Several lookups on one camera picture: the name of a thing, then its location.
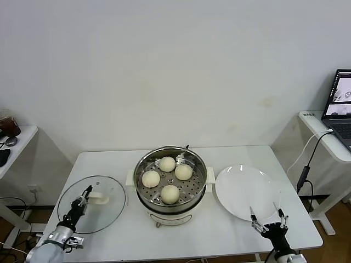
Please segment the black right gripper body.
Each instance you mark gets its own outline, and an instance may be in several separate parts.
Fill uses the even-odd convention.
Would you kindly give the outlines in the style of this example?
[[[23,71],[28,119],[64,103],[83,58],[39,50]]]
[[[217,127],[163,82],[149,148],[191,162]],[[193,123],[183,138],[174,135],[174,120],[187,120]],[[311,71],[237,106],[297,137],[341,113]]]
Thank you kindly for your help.
[[[266,224],[264,225],[264,230],[261,236],[271,241],[277,253],[295,253],[285,237],[288,231],[286,225],[282,225],[280,222]]]

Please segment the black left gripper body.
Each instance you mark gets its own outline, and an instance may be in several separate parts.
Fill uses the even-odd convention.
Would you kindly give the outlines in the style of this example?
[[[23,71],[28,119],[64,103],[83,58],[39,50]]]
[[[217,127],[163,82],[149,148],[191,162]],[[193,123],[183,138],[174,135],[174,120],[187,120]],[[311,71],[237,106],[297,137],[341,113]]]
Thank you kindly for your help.
[[[67,222],[78,222],[80,217],[82,217],[86,211],[86,206],[73,206],[71,203],[71,209],[69,212],[64,216],[64,221]]]

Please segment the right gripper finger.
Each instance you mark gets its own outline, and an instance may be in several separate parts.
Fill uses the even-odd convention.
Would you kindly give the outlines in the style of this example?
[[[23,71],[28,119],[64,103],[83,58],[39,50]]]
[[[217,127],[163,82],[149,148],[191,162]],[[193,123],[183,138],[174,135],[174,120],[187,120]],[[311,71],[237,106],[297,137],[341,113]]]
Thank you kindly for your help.
[[[251,226],[252,226],[258,233],[265,233],[265,227],[264,227],[264,225],[262,225],[262,224],[258,221],[258,219],[257,219],[257,217],[256,217],[256,215],[255,215],[255,213],[254,213],[254,211],[253,211],[253,209],[252,209],[252,207],[250,207],[250,218],[251,218]]]
[[[287,221],[288,221],[288,215],[285,215],[283,212],[282,208],[280,208],[275,202],[273,203],[278,216],[280,218],[280,227],[284,229],[288,229]]]

